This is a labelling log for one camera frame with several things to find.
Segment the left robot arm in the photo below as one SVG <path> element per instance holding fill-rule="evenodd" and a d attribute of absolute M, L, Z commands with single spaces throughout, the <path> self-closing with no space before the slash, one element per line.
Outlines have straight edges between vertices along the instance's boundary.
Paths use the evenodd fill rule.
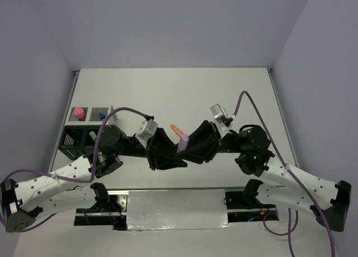
<path fill-rule="evenodd" d="M 69 209 L 87 212 L 122 214 L 103 183 L 98 180 L 119 169 L 120 156 L 146 158 L 152 170 L 187 167 L 187 162 L 166 135 L 156 128 L 145 144 L 137 136 L 127 136 L 119 127 L 107 125 L 96 133 L 91 149 L 70 164 L 32 180 L 16 182 L 8 178 L 1 183 L 1 208 L 6 232 L 26 232 L 39 227 L 55 214 Z"/>

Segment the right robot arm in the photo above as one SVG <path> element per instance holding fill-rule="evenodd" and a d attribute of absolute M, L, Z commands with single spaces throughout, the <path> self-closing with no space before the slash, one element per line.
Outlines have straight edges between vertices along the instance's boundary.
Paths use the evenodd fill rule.
<path fill-rule="evenodd" d="M 281 161 L 277 153 L 270 151 L 272 142 L 261 126 L 247 124 L 238 132 L 227 129 L 225 135 L 209 121 L 189 136 L 174 125 L 171 129 L 180 138 L 176 152 L 183 160 L 202 164 L 218 153 L 238 154 L 235 163 L 244 174 L 253 177 L 243 191 L 247 206 L 285 205 L 315 217 L 320 225 L 327 223 L 332 231 L 344 230 L 351 184 L 328 181 Z"/>

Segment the orange highlighter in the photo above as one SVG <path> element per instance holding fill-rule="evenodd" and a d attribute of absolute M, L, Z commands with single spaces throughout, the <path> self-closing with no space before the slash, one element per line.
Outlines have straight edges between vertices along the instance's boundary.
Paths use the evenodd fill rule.
<path fill-rule="evenodd" d="M 170 125 L 170 128 L 175 132 L 175 134 L 179 137 L 183 137 L 185 135 L 185 133 L 177 126 L 175 126 L 174 124 Z"/>

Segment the purple highlighter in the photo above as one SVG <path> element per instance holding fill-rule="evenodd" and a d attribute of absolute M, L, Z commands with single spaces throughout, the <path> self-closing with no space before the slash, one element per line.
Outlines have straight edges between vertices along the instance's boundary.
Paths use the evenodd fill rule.
<path fill-rule="evenodd" d="M 187 148 L 189 144 L 189 140 L 190 140 L 189 137 L 185 134 L 180 136 L 180 140 L 177 146 L 177 153 L 180 153 Z"/>

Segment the green highlighter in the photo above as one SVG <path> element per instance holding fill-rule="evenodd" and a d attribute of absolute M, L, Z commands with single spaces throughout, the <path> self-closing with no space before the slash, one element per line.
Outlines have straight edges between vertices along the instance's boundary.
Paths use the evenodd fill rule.
<path fill-rule="evenodd" d="M 95 142 L 97 139 L 97 134 L 95 131 L 90 131 L 89 132 L 89 136 L 91 137 L 91 139 Z"/>

